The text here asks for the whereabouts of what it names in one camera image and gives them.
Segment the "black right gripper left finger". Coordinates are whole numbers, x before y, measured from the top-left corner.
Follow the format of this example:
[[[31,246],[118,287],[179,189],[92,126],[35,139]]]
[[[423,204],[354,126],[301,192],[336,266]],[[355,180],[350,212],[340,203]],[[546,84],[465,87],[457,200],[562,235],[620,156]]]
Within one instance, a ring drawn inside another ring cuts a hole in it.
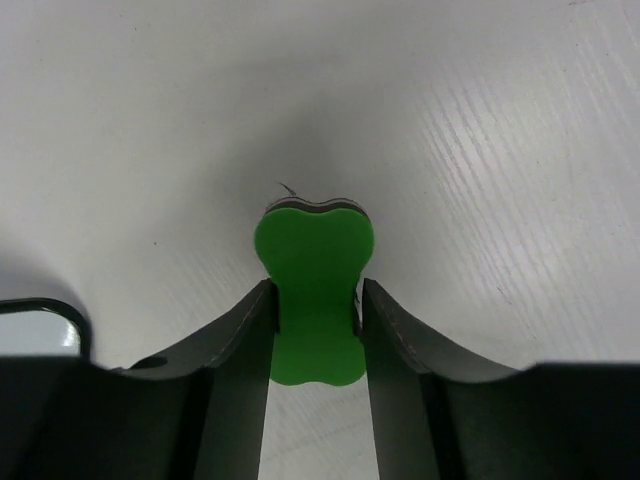
[[[130,368],[86,355],[1,360],[5,479],[254,479],[277,294],[230,311]]]

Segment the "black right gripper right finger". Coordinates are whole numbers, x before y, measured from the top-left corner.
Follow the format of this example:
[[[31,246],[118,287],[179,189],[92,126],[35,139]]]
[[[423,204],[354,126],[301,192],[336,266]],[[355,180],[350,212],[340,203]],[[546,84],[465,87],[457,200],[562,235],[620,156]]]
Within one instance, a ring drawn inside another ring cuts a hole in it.
[[[381,478],[638,477],[637,364],[512,369],[419,321],[373,280],[362,309]]]

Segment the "white whiteboard black frame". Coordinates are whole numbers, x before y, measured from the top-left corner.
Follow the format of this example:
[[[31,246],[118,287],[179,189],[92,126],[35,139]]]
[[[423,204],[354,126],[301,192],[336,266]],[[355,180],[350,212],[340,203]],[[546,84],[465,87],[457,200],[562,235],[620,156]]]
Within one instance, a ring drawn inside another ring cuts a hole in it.
[[[91,359],[93,332],[75,307],[51,298],[1,301],[1,356]]]

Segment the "green whiteboard eraser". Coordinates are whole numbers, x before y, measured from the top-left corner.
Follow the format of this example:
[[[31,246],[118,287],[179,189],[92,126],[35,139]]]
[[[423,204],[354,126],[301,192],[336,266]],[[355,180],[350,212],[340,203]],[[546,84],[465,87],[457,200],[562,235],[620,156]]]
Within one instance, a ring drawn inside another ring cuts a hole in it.
[[[267,208],[254,248],[277,288],[274,382],[346,386],[365,374],[357,289],[374,246],[372,222],[352,200],[288,196]]]

